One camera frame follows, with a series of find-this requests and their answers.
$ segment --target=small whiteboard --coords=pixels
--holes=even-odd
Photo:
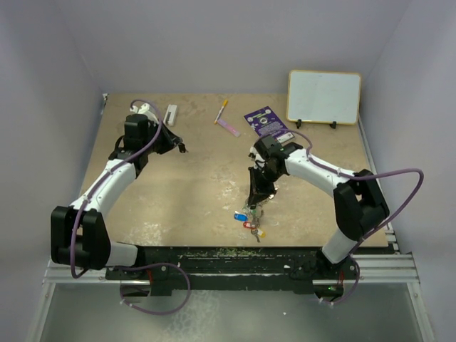
[[[353,125],[358,120],[361,75],[292,70],[289,76],[290,121]]]

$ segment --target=purple package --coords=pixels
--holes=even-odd
[[[287,129],[282,120],[279,119],[270,107],[258,109],[253,113],[244,115],[244,118],[259,136],[276,130]],[[273,133],[272,136],[281,144],[294,138],[294,135],[291,132],[276,132]]]

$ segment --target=yellow key tag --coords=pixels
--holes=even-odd
[[[263,232],[261,229],[258,229],[258,236],[259,237],[266,237],[266,233]]]

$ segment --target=wooden tabletop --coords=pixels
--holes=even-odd
[[[165,111],[176,104],[177,120],[171,131],[183,138],[189,153],[174,149],[150,155],[139,178],[124,191],[105,223],[114,241],[143,246],[323,246],[336,229],[332,198],[296,177],[276,182],[275,198],[264,205],[261,229],[266,237],[258,244],[242,223],[234,220],[249,195],[252,161],[247,155],[258,138],[244,115],[265,106],[288,125],[284,94],[110,94],[83,182],[85,191],[102,172],[114,143],[123,135],[130,101],[154,101]],[[214,125],[225,98],[222,118],[241,136],[236,138]],[[312,153],[340,167],[368,168],[356,125],[304,124]],[[299,138],[298,143],[305,144]],[[387,246],[380,230],[363,246]]]

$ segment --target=robotic arm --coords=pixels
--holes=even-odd
[[[70,264],[71,234],[81,207],[79,225],[83,235],[74,244],[76,266],[102,269],[105,266],[135,263],[138,248],[109,240],[103,220],[125,188],[132,183],[148,163],[148,155],[161,155],[178,146],[186,152],[182,139],[162,125],[154,143],[136,157],[133,155],[148,146],[159,125],[145,114],[129,115],[124,124],[125,135],[115,144],[104,171],[92,186],[68,207],[57,207],[51,214],[51,258],[58,264]]]
[[[338,170],[339,174],[334,174],[313,164],[302,146],[294,142],[282,146],[270,135],[254,144],[250,157],[255,159],[255,166],[249,168],[250,193],[247,203],[250,209],[276,193],[274,182],[282,175],[302,178],[334,198],[338,229],[318,253],[326,266],[341,263],[363,236],[389,215],[388,206],[375,180],[355,181],[341,176],[372,175],[368,170],[354,173],[312,157],[320,164]]]

